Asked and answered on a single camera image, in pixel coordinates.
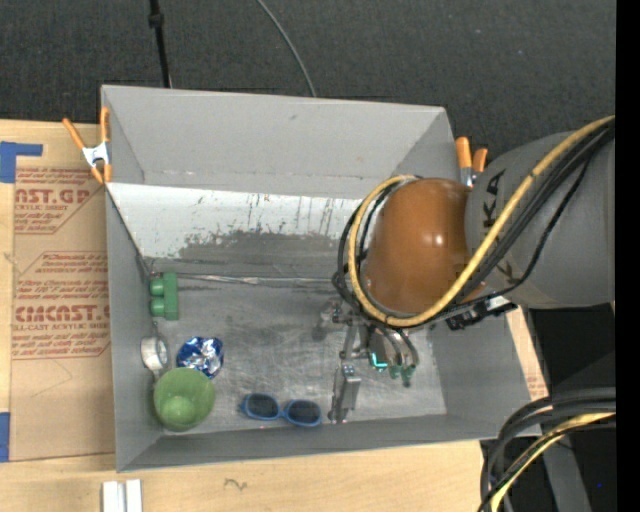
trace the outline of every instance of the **blue sunglasses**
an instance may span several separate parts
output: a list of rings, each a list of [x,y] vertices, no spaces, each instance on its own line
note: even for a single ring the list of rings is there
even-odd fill
[[[298,427],[317,427],[322,423],[322,411],[315,402],[291,400],[281,409],[278,401],[266,393],[245,396],[240,410],[254,420],[273,421],[284,418]]]

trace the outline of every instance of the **yellow wire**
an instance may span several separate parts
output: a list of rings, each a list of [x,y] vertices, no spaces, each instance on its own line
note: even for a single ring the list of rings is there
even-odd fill
[[[563,433],[567,433],[570,430],[575,430],[578,427],[588,425],[605,418],[610,418],[613,415],[615,415],[614,412],[581,414],[579,416],[576,416],[575,418],[571,418],[570,420],[565,421],[564,423],[561,423],[554,429],[547,432],[544,436],[539,438],[518,458],[516,462],[514,462],[514,464],[518,464],[519,461],[523,459],[527,459],[527,461],[518,471],[516,471],[511,476],[511,478],[509,478],[509,480],[504,483],[504,485],[498,491],[496,491],[496,493],[489,500],[491,512],[498,512],[500,503],[502,503],[502,500],[507,494],[507,491],[513,485],[513,482],[515,482],[516,479],[522,474],[522,472],[527,469],[529,465],[534,460],[536,460],[547,448],[560,441],[564,437]]]
[[[371,317],[384,322],[385,324],[391,327],[399,327],[399,328],[408,328],[419,325],[421,323],[426,322],[430,318],[437,315],[440,311],[442,311],[456,296],[456,294],[462,289],[467,280],[471,277],[471,274],[476,270],[482,258],[489,251],[491,245],[495,241],[495,239],[500,234],[500,230],[507,223],[509,217],[511,217],[515,207],[518,205],[524,194],[527,190],[533,185],[536,178],[542,174],[552,163],[558,158],[558,156],[570,148],[573,144],[578,142],[580,139],[586,137],[591,132],[597,130],[603,124],[612,120],[615,116],[605,117],[598,121],[594,121],[593,123],[588,124],[587,126],[577,130],[565,140],[563,140],[560,144],[558,144],[555,148],[553,148],[539,163],[536,165],[533,170],[527,175],[527,177],[522,181],[518,189],[513,193],[509,201],[504,207],[504,210],[500,214],[500,216],[496,219],[496,222],[491,227],[482,243],[478,247],[478,250],[469,260],[469,263],[462,271],[462,273],[458,276],[456,281],[453,283],[451,288],[442,296],[438,302],[436,302],[429,309],[424,311],[423,313],[419,313],[417,315],[401,318],[393,315],[388,315],[384,311],[381,311],[378,307],[376,307],[366,296],[364,293],[362,286],[360,285],[360,280],[357,272],[356,265],[356,246],[358,242],[358,232],[360,229],[360,224],[362,223],[362,219],[365,215],[365,212],[371,202],[378,196],[378,194],[389,187],[390,185],[397,183],[399,181],[406,180],[408,178],[414,178],[414,176],[394,176],[380,185],[378,185],[362,202],[360,205],[356,217],[353,222],[353,226],[351,227],[351,233],[349,235],[349,245],[348,245],[348,253],[347,253],[347,262],[349,267],[349,278],[351,280],[351,285],[353,287],[353,293],[356,298],[362,305],[362,308],[365,312],[367,312]]]

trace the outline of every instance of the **cardboard sheet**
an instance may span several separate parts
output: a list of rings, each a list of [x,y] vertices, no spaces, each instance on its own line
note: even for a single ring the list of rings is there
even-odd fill
[[[3,121],[0,139],[44,149],[18,157],[13,186],[9,458],[111,452],[104,188],[61,123]]]

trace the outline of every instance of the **small cup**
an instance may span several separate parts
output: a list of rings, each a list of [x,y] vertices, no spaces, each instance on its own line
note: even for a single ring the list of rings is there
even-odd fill
[[[153,390],[153,405],[160,422],[169,430],[184,432],[199,425],[213,409],[213,383],[193,368],[174,368]]]

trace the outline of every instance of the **blue foil wrapper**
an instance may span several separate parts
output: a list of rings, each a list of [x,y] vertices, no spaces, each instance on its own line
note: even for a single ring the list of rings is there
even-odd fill
[[[224,364],[224,348],[218,338],[193,337],[185,342],[176,356],[178,366],[193,368],[213,379]]]

